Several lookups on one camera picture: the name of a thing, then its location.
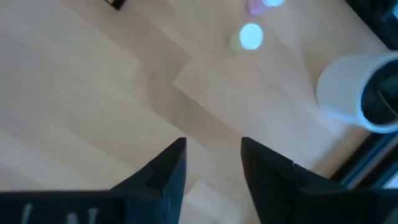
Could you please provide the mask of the black aluminium frame crossbar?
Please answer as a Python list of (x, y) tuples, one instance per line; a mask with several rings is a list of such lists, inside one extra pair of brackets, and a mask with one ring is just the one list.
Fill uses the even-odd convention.
[(398, 0), (345, 0), (389, 50), (398, 50)]

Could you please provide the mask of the yellow medicine bottle white cap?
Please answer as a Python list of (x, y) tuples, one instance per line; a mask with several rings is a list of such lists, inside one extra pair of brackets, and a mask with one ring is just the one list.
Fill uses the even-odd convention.
[(262, 28), (253, 22), (241, 26), (230, 38), (229, 46), (235, 51), (256, 50), (264, 40)]

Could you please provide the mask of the green succulent in white pot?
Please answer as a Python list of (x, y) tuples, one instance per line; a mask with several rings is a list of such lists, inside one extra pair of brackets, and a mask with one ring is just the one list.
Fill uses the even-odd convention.
[(364, 115), (363, 93), (370, 79), (389, 62), (398, 59), (398, 52), (347, 55), (332, 61), (321, 72), (316, 85), (316, 98), (322, 111), (346, 123), (374, 133), (398, 131), (398, 121), (377, 124)]

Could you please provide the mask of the pink medicine bottle white cap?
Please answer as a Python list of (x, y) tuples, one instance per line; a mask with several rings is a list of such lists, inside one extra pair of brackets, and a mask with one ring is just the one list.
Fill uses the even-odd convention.
[(247, 0), (246, 10), (250, 15), (258, 16), (268, 9), (283, 5), (285, 0)]

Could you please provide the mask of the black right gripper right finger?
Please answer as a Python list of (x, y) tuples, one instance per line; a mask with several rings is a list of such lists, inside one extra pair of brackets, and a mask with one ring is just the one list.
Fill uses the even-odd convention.
[(244, 176), (261, 224), (375, 224), (375, 195), (349, 190), (243, 137)]

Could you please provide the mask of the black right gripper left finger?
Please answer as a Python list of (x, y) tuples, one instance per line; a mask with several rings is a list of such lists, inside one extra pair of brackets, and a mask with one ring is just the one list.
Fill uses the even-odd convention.
[(112, 188), (126, 193), (118, 224), (178, 224), (187, 176), (187, 139), (178, 138)]

